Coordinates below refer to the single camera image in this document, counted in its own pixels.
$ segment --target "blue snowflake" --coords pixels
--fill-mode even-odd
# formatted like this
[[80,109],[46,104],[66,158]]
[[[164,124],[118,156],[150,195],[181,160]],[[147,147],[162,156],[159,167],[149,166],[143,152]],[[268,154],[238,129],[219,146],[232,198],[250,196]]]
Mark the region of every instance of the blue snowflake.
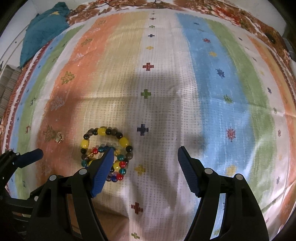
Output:
[[221,78],[225,78],[224,72],[221,69],[216,69],[217,70],[217,74],[221,77]]

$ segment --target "orange stripe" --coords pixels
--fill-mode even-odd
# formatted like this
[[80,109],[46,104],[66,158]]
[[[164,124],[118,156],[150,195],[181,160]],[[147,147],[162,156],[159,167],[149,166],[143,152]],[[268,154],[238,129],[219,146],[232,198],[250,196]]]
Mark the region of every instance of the orange stripe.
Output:
[[[87,76],[95,71],[97,62],[105,50],[108,37],[120,23],[122,16],[123,14],[115,14],[97,19],[81,37],[69,61],[55,80],[38,133],[37,146],[44,151],[44,157],[37,164],[37,186],[42,185],[51,174],[69,175],[69,169],[72,170],[71,165],[75,166],[75,164],[71,164],[71,160],[73,160],[71,155],[73,148],[78,150],[78,147],[73,147],[72,144],[78,120],[75,116],[72,116],[72,113],[75,112],[80,99],[86,96],[86,86],[92,84],[91,79]],[[77,54],[83,54],[85,57],[74,60]],[[71,72],[75,77],[68,83],[62,84],[62,77],[65,76],[66,72]],[[65,104],[52,111],[51,103],[57,97],[62,98]],[[66,136],[65,140],[59,144],[54,140],[46,142],[44,132],[47,131],[48,126],[56,132],[61,131]]]
[[283,203],[281,205],[280,220],[281,224],[284,225],[292,212],[294,201],[296,199],[296,189],[293,182],[296,179],[296,142],[294,137],[296,136],[296,109],[293,102],[293,96],[289,89],[289,82],[283,75],[278,63],[274,59],[274,56],[269,52],[268,48],[263,44],[259,43],[257,40],[249,37],[258,52],[260,53],[262,59],[266,62],[269,67],[273,78],[278,86],[283,104],[285,107],[285,117],[287,121],[287,127],[289,130],[290,137],[290,159],[289,159],[289,173],[288,173],[288,183],[286,187],[290,187],[290,190],[286,193]]

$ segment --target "beaded bracelet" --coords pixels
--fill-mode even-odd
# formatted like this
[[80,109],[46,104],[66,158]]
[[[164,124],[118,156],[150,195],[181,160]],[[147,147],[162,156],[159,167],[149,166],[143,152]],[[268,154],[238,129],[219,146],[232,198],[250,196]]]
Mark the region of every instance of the beaded bracelet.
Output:
[[[101,146],[95,146],[92,149],[88,149],[89,147],[89,138],[94,135],[112,135],[117,137],[119,139],[119,144],[122,148],[125,149],[126,154],[124,155],[123,152],[119,148],[115,148],[111,146],[110,144]],[[103,153],[107,150],[107,148],[110,147],[114,150],[114,156],[117,157],[117,160],[113,163],[113,166],[110,169],[110,174],[107,176],[106,181],[110,182],[117,182],[118,180],[123,180],[124,175],[126,174],[126,168],[129,163],[129,161],[133,158],[133,147],[129,145],[128,139],[123,136],[121,132],[118,131],[117,128],[111,128],[111,127],[105,127],[102,126],[100,128],[91,128],[88,130],[86,134],[83,136],[83,140],[81,142],[81,150],[82,153],[81,156],[81,165],[83,167],[89,166],[93,160],[97,159],[94,158],[94,155],[98,153]]]

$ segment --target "yellow bead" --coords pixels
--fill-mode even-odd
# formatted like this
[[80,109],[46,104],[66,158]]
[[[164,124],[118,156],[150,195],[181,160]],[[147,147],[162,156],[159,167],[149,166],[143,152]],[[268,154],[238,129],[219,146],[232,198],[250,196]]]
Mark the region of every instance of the yellow bead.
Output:
[[99,128],[98,129],[98,134],[100,135],[100,136],[105,136],[106,135],[106,129],[105,128]]
[[115,162],[114,164],[113,164],[113,168],[114,168],[114,170],[115,171],[119,171],[119,169],[120,169],[120,166],[119,166],[119,161],[117,161],[117,162]]
[[116,150],[116,151],[114,151],[114,156],[118,156],[118,155],[120,155],[120,150]]
[[120,144],[123,148],[126,148],[127,146],[129,146],[128,139],[126,139],[125,137],[120,138],[120,139],[119,139],[119,144]]
[[80,146],[81,148],[87,149],[89,146],[89,140],[82,140]]

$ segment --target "silver screw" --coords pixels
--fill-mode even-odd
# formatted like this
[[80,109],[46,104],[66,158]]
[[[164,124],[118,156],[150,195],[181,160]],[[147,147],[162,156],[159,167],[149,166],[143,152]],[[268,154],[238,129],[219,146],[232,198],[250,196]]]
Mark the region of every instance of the silver screw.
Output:
[[206,174],[212,174],[212,173],[213,173],[213,170],[210,169],[210,168],[206,168],[206,169],[205,169],[205,173],[206,173]]
[[87,170],[85,168],[82,168],[82,169],[79,170],[80,175],[84,175],[86,173],[87,173]]
[[51,176],[49,177],[49,179],[50,179],[51,181],[54,181],[54,180],[57,179],[57,176],[56,176],[56,175],[51,175]]
[[244,177],[243,177],[242,175],[240,175],[240,174],[237,174],[237,175],[236,175],[236,178],[237,178],[238,180],[243,180],[243,179],[244,179]]

